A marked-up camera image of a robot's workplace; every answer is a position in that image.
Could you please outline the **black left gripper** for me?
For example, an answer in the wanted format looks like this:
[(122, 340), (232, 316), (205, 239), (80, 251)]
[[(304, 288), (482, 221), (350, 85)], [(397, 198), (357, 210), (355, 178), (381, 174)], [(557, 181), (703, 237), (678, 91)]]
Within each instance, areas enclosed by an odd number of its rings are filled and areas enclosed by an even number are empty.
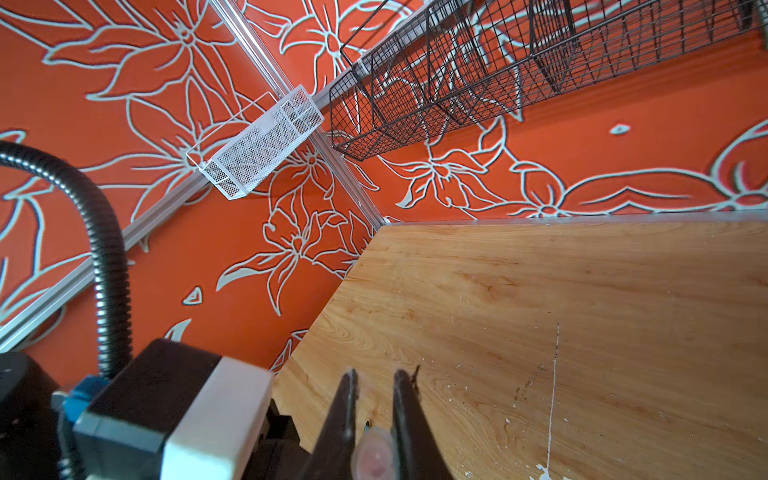
[[(1, 355), (1, 477), (57, 479), (61, 452), (58, 413), (51, 397), (58, 384), (28, 355)], [(271, 403), (242, 477), (297, 479), (309, 459), (290, 416)]]

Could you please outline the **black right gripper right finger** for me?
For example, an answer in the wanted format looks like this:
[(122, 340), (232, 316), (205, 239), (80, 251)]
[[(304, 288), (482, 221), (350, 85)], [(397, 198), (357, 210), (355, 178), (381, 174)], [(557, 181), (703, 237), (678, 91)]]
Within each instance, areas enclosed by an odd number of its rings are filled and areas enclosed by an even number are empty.
[(415, 375), (394, 374), (392, 436), (397, 479), (452, 479), (421, 408)]

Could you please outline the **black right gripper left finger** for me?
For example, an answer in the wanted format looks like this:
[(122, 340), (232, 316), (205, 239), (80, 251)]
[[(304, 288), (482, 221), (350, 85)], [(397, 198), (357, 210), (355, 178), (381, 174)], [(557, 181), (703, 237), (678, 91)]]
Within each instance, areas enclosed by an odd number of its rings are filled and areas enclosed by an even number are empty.
[(358, 374), (355, 369), (341, 378), (315, 447), (299, 479), (351, 479), (351, 458), (356, 439)]

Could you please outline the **pinkish clear pen cap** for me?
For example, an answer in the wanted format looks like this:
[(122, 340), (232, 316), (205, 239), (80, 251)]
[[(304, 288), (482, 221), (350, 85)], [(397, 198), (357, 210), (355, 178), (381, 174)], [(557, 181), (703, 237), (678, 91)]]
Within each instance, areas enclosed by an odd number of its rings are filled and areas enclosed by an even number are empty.
[(350, 462), (354, 480), (395, 480), (396, 449), (392, 435), (379, 427), (366, 428)]

